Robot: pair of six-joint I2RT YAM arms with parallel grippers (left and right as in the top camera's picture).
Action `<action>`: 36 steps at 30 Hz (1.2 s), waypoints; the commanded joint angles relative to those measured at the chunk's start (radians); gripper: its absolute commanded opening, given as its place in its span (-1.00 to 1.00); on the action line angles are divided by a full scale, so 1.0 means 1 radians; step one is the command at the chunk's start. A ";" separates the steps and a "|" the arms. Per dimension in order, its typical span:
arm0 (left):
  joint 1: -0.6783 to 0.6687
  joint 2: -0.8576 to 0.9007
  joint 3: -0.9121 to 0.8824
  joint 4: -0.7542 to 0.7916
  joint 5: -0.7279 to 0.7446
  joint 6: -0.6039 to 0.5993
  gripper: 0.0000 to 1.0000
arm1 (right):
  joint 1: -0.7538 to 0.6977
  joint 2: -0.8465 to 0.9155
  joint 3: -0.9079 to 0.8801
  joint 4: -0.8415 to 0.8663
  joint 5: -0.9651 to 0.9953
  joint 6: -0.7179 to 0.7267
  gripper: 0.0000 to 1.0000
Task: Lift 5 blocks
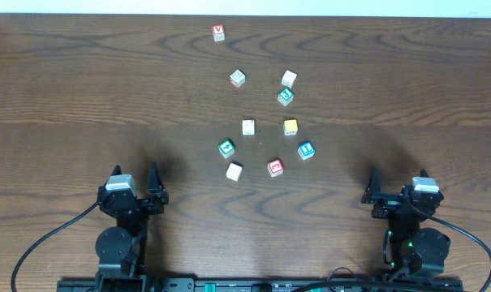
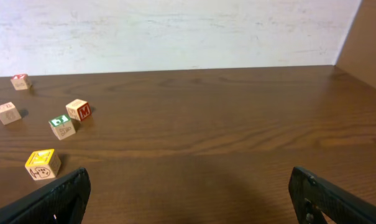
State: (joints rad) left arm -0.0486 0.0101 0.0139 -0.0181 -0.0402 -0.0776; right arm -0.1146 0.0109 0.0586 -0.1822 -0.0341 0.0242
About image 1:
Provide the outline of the blue letter I block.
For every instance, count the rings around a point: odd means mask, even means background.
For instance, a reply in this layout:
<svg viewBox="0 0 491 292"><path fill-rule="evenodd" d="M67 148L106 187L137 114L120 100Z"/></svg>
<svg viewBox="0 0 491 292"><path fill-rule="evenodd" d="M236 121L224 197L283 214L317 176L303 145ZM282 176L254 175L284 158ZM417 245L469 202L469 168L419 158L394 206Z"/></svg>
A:
<svg viewBox="0 0 491 292"><path fill-rule="evenodd" d="M315 153L316 150L310 141L306 141L298 147L298 154L302 160L307 160L308 158L313 157Z"/></svg>

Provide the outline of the green number 5 block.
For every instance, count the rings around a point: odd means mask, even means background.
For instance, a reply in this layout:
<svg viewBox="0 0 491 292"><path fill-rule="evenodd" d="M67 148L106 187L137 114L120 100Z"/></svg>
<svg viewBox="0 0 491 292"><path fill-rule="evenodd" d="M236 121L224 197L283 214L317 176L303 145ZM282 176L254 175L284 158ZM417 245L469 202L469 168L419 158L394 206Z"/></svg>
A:
<svg viewBox="0 0 491 292"><path fill-rule="evenodd" d="M221 153L221 155L224 158L229 158L235 153L235 146L230 139L223 140L219 145L218 145L218 151Z"/></svg>

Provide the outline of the red number 3 block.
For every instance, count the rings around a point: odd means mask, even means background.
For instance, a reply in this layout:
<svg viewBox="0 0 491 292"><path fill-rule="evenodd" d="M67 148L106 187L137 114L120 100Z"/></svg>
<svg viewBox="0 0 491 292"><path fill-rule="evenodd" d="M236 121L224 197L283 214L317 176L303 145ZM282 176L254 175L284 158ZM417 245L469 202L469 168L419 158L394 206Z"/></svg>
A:
<svg viewBox="0 0 491 292"><path fill-rule="evenodd" d="M284 166L282 164L282 161L280 159L270 161L267 164L267 170L272 178L282 174L284 171Z"/></svg>

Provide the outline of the yellow top wooden block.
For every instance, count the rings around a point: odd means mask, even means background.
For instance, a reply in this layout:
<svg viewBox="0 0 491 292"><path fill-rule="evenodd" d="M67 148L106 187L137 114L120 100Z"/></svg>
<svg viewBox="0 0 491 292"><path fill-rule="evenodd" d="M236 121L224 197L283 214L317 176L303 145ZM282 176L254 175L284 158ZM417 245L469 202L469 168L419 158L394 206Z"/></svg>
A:
<svg viewBox="0 0 491 292"><path fill-rule="evenodd" d="M296 135L299 127L296 119L288 119L283 123L284 135Z"/></svg>

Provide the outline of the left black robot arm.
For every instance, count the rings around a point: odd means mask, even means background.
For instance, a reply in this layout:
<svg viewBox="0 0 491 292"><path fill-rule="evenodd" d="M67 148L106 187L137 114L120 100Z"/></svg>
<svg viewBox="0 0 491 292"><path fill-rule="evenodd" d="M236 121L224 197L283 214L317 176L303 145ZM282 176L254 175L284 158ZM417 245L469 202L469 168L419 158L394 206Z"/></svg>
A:
<svg viewBox="0 0 491 292"><path fill-rule="evenodd" d="M116 220L116 226L101 232L95 250L99 258L96 291L161 291L162 281L145 268L149 218L164 213L169 196L151 164L148 196L137 196L135 180L116 166L98 188L97 205Z"/></svg>

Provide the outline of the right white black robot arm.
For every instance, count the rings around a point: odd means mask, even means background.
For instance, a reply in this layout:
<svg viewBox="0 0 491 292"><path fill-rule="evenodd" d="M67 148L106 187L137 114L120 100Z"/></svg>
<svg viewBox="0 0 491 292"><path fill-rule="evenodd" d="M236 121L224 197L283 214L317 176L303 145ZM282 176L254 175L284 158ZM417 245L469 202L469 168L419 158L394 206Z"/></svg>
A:
<svg viewBox="0 0 491 292"><path fill-rule="evenodd" d="M383 192L378 171L372 171L361 202L372 205L373 218L388 221L382 254L396 275L434 278L443 273L450 238L420 226L443 200L435 179L425 170L402 186L398 194Z"/></svg>

